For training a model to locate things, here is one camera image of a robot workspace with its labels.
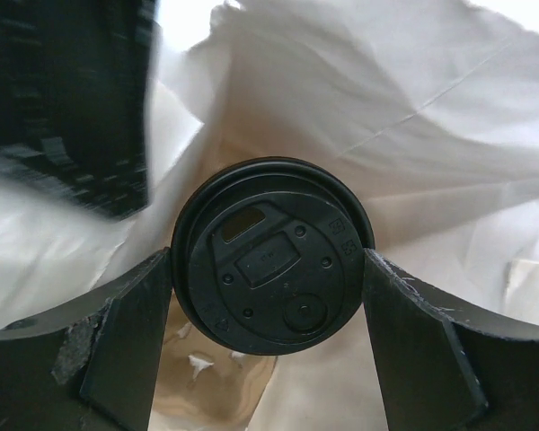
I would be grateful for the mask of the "single brown pulp carrier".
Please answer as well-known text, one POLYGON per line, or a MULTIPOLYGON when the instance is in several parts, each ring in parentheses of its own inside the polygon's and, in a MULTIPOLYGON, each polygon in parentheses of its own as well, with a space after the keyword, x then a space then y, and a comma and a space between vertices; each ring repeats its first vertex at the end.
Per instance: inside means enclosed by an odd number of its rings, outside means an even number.
POLYGON ((277 358, 222 347, 170 302, 148 428, 246 430, 277 358))

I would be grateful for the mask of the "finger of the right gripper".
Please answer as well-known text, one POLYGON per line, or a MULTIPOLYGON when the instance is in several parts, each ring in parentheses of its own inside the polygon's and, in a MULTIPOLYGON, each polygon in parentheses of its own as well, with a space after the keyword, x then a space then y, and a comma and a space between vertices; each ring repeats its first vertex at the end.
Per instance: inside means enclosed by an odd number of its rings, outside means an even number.
POLYGON ((124 219, 149 201, 153 1, 0 1, 0 177, 124 219))

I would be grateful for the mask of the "brown paper takeout bag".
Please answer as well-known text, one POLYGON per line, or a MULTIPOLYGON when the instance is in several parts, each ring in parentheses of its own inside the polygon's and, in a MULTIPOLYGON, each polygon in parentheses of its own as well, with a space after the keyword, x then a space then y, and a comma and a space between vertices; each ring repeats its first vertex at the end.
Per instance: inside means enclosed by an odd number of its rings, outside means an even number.
MULTIPOLYGON (((539 326, 539 2, 153 2, 148 204, 119 220, 0 177, 0 330, 163 249, 172 280, 187 200, 262 157, 341 180, 369 250, 539 326)), ((391 430, 363 290, 331 337, 274 356, 246 430, 391 430)))

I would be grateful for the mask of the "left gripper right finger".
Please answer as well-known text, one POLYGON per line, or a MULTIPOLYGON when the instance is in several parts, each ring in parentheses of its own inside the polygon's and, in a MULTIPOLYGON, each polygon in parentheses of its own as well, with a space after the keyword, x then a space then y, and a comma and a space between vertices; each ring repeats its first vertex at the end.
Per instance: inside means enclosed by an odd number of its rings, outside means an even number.
POLYGON ((391 430, 539 430, 539 326, 365 252, 363 303, 391 430))

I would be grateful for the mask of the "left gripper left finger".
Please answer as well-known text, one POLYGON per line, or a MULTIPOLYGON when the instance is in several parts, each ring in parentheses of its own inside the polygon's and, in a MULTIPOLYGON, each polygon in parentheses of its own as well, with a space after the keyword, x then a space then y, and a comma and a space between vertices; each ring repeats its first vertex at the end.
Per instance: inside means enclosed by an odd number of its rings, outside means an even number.
POLYGON ((0 430, 146 430, 172 296, 163 249, 0 330, 0 430))

